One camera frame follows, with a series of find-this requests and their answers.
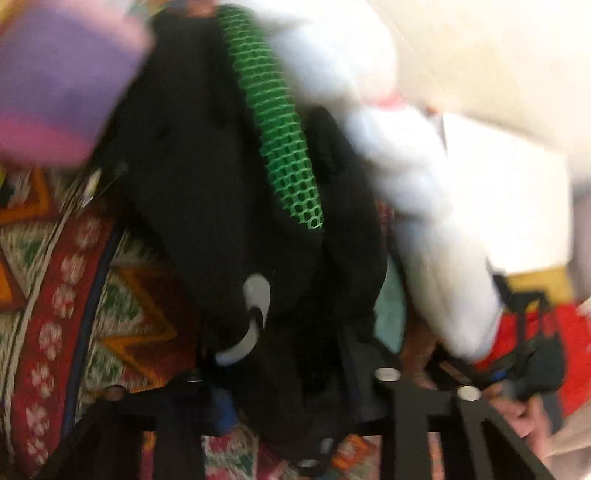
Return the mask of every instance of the green mesh strap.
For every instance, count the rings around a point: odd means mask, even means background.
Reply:
[[[306,138],[279,65],[265,36],[244,10],[221,5],[216,10],[238,85],[261,130],[261,155],[281,205],[309,229],[322,228],[323,215]]]

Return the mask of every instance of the red patterned border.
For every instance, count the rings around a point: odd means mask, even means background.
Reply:
[[[33,475],[60,441],[66,385],[97,264],[113,228],[92,208],[71,216],[51,253],[20,353],[11,409],[15,460]]]

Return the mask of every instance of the red fabric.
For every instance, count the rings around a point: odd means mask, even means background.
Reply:
[[[589,320],[577,313],[574,304],[560,305],[554,308],[560,336],[567,356],[567,372],[559,396],[563,414],[568,416],[585,403],[591,394],[591,329]],[[538,332],[538,312],[526,315],[527,338]],[[491,365],[512,352],[517,343],[516,318],[506,313],[501,318],[496,341],[488,357],[476,364],[480,371],[488,370]]]
[[[28,476],[36,474],[60,441],[66,385],[86,299],[96,266],[111,234],[113,221],[95,211],[71,215],[51,253],[41,290],[28,321],[23,352],[14,380],[11,409],[12,444],[17,464]],[[78,258],[79,276],[66,268]],[[41,342],[41,329],[54,325],[60,347],[52,360]]]

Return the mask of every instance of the finger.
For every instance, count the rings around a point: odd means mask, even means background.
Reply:
[[[505,420],[509,424],[509,426],[513,429],[513,431],[517,435],[519,435],[519,438],[527,437],[535,429],[535,424],[530,419],[526,419],[523,417],[520,419],[516,419],[516,418],[512,418],[512,417],[505,417]]]
[[[486,387],[482,392],[482,395],[489,400],[491,398],[499,397],[503,393],[503,382],[497,382],[489,387]]]
[[[431,380],[426,374],[417,374],[414,377],[414,383],[416,386],[426,388],[428,390],[436,390],[437,385]]]
[[[526,416],[534,423],[526,438],[527,445],[540,460],[546,460],[550,455],[551,424],[540,396],[530,398]]]
[[[521,417],[525,413],[526,405],[506,397],[497,397],[491,400],[491,405],[503,416],[513,418]]]

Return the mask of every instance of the black strap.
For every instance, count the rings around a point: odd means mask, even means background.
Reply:
[[[537,301],[538,302],[538,333],[541,333],[542,322],[545,314],[550,309],[550,304],[546,295],[541,290],[514,292],[511,290],[505,276],[494,274],[493,280],[499,292],[501,300],[509,308],[512,313],[515,313],[517,319],[517,345],[515,347],[515,372],[523,374],[527,367],[528,353],[525,347],[527,341],[527,320],[526,312],[528,306]]]

